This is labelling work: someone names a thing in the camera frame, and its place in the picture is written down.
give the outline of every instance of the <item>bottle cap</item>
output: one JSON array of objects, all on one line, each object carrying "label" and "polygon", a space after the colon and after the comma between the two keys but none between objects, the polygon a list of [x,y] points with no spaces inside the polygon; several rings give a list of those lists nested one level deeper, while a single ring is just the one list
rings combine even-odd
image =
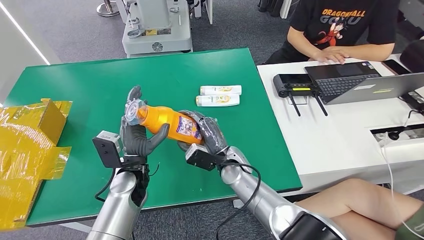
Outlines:
[{"label": "bottle cap", "polygon": [[[125,107],[125,120],[131,126],[140,124],[147,116],[146,104],[140,99],[127,102]],[[139,114],[139,109],[144,109],[145,114]]]}]

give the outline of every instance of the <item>black t-shirt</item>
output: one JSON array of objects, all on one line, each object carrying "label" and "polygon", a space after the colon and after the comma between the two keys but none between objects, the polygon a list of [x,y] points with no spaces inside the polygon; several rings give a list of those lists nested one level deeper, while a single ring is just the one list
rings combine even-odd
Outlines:
[{"label": "black t-shirt", "polygon": [[[368,30],[370,44],[395,42],[400,0],[300,0],[290,25],[304,32],[319,49],[329,46],[354,46]],[[307,61],[288,41],[283,45],[291,62]]]}]

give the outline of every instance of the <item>laptop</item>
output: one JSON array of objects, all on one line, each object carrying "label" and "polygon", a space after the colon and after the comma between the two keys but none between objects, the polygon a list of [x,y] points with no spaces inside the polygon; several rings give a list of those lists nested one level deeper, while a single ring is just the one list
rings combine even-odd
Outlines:
[{"label": "laptop", "polygon": [[323,91],[321,98],[326,105],[346,104],[397,98],[421,87],[424,87],[424,72],[367,78],[341,95]]},{"label": "laptop", "polygon": [[423,75],[381,77],[368,61],[309,66],[305,70],[321,89],[320,97],[326,105],[396,98],[408,89],[424,86]]}]

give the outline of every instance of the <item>person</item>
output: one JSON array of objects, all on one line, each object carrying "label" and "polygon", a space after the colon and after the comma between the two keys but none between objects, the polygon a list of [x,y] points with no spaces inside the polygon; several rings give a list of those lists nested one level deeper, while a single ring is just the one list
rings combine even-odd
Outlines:
[{"label": "person", "polygon": [[296,204],[331,218],[350,240],[419,240],[424,237],[423,202],[361,179],[348,179]]},{"label": "person", "polygon": [[[299,0],[287,41],[264,64],[384,61],[395,46],[399,4],[400,0]],[[369,44],[355,45],[367,28]]]}]

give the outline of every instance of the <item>bottle label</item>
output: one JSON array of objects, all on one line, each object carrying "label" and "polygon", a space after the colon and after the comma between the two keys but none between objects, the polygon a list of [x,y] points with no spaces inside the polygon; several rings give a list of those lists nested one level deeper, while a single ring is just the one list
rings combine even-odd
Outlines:
[{"label": "bottle label", "polygon": [[217,104],[224,104],[228,103],[230,101],[230,96],[223,95],[223,96],[216,96],[214,99],[212,99],[212,102],[215,102]]},{"label": "bottle label", "polygon": [[233,88],[230,86],[220,86],[215,88],[216,92],[230,92],[231,90],[233,90]]},{"label": "bottle label", "polygon": [[186,136],[202,139],[198,125],[191,119],[179,116],[176,132]]}]

